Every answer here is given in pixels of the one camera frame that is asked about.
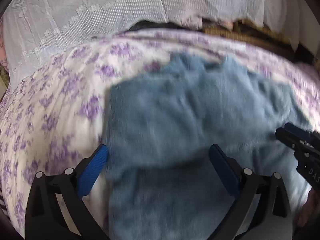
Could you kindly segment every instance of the bed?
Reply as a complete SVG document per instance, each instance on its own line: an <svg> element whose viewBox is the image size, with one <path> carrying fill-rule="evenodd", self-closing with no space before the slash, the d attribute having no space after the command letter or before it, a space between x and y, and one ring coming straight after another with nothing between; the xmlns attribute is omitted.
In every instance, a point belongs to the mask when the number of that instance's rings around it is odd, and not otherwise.
<svg viewBox="0 0 320 240"><path fill-rule="evenodd" d="M101 142L110 87L166 65L172 52L188 52L213 61L232 55L248 69L290 84L299 107L313 128L319 130L320 78L310 65L294 64L244 42L194 31L148 29L122 33L139 20L171 21L188 27L186 19L193 16L230 21L247 17L256 25L265 23L280 31L289 18L283 13L287 10L286 0L230 0L239 1L237 10L221 7L221 0L206 4L204 0L187 0L186 5L177 1L10 3L3 18L10 84L0 104L0 181L5 212L22 237L35 173L41 170L46 175L58 174L89 157ZM137 3L143 9L137 9ZM298 32L292 27L287 33L292 47L297 46ZM310 187L297 173L292 184L304 188L290 194L291 208L297 212ZM106 231L110 189L102 173L84 198L90 213ZM59 204L69 228L77 232L62 199Z"/></svg>

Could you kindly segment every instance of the floral bedsheet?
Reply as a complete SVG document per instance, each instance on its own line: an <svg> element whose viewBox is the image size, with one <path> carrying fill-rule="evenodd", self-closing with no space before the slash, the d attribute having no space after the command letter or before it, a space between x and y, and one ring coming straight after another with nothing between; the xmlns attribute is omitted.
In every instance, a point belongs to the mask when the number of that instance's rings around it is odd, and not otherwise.
<svg viewBox="0 0 320 240"><path fill-rule="evenodd" d="M232 54L249 69L289 83L299 106L319 130L320 80L309 66L295 66L252 45L196 32L157 29L92 37L50 57L16 89L9 86L0 104L0 181L10 219L22 236L35 173L58 174L89 157L101 141L109 88L139 72L160 68L174 51L214 61ZM102 172L84 197L105 230L109 189ZM297 193L290 201L298 207L307 193ZM61 198L59 204L70 229L77 232Z"/></svg>

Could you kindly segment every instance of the silver screw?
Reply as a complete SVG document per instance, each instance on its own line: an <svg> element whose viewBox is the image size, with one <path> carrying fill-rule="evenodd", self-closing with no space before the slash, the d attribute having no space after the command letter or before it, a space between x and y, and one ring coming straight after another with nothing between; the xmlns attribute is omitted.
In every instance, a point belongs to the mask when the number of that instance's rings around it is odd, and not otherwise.
<svg viewBox="0 0 320 240"><path fill-rule="evenodd" d="M67 168L67 169L65 169L64 173L67 174L67 175L72 174L72 173L73 173L73 168Z"/></svg>
<svg viewBox="0 0 320 240"><path fill-rule="evenodd" d="M251 174L252 174L252 170L249 169L249 168L245 168L245 169L243 170L243 172L244 172L244 174L247 174L247 175L251 175Z"/></svg>
<svg viewBox="0 0 320 240"><path fill-rule="evenodd" d="M36 173L36 178L41 178L42 177L42 175L43 175L43 172L42 171L39 171L39 172L37 172Z"/></svg>
<svg viewBox="0 0 320 240"><path fill-rule="evenodd" d="M275 176L276 179L280 179L281 178L281 174L279 172L275 172L273 174L273 176Z"/></svg>

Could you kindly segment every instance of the blue garment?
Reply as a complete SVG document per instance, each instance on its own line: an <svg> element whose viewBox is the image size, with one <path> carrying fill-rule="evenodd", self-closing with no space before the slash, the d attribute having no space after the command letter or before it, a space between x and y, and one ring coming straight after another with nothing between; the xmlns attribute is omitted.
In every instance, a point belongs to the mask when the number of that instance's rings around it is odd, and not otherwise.
<svg viewBox="0 0 320 240"><path fill-rule="evenodd" d="M291 88L231 57L218 64L175 54L158 72L114 86L105 136L110 238L207 239L234 200L209 161L214 143L243 168L280 172L296 206L307 183L275 139L286 122L310 128Z"/></svg>

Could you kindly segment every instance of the pink fabric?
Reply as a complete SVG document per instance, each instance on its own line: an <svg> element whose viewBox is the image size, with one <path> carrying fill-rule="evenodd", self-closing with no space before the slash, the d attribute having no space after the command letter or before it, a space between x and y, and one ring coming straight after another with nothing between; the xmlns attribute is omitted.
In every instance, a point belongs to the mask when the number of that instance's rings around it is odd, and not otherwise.
<svg viewBox="0 0 320 240"><path fill-rule="evenodd" d="M2 18L0 19L0 64L4 67L4 69L9 72L8 69L8 62L7 62L7 54L5 53L4 49L4 40L3 40L3 24L2 24Z"/></svg>

